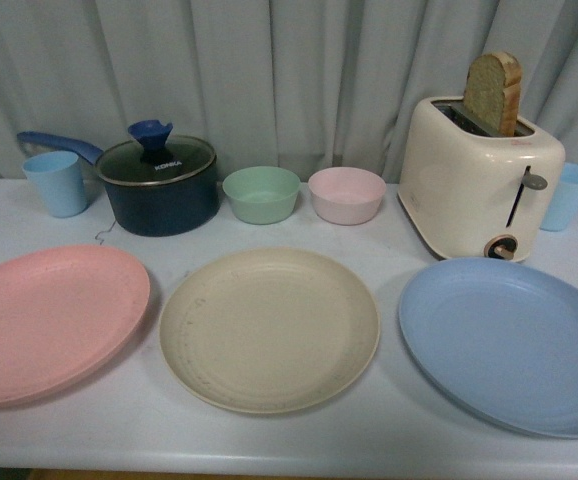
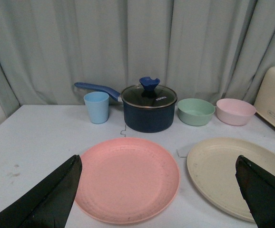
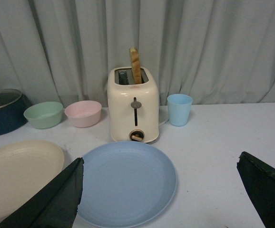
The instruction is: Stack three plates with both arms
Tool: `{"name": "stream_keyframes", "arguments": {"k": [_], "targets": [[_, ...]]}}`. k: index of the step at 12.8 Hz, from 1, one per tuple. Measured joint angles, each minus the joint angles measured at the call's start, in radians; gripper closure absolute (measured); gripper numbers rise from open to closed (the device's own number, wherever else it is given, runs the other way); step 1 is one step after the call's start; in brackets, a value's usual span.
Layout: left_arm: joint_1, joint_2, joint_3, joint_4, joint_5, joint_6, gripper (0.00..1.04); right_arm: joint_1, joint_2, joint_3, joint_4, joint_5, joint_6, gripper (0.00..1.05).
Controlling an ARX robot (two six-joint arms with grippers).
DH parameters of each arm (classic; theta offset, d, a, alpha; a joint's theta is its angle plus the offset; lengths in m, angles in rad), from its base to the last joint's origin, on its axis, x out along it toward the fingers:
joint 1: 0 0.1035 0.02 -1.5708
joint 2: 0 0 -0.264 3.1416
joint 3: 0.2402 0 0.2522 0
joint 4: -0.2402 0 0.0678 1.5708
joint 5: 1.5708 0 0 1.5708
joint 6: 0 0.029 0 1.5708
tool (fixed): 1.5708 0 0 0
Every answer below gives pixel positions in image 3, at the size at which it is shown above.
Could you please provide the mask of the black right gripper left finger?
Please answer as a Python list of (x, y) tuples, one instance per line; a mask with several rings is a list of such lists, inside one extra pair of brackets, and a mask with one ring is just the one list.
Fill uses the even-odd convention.
[(82, 196), (83, 163), (82, 158), (73, 161), (0, 228), (71, 228)]

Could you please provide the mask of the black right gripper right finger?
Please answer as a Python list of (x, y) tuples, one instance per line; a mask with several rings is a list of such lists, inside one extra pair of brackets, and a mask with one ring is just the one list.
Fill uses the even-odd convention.
[(264, 226), (275, 228), (275, 168), (242, 152), (237, 170)]

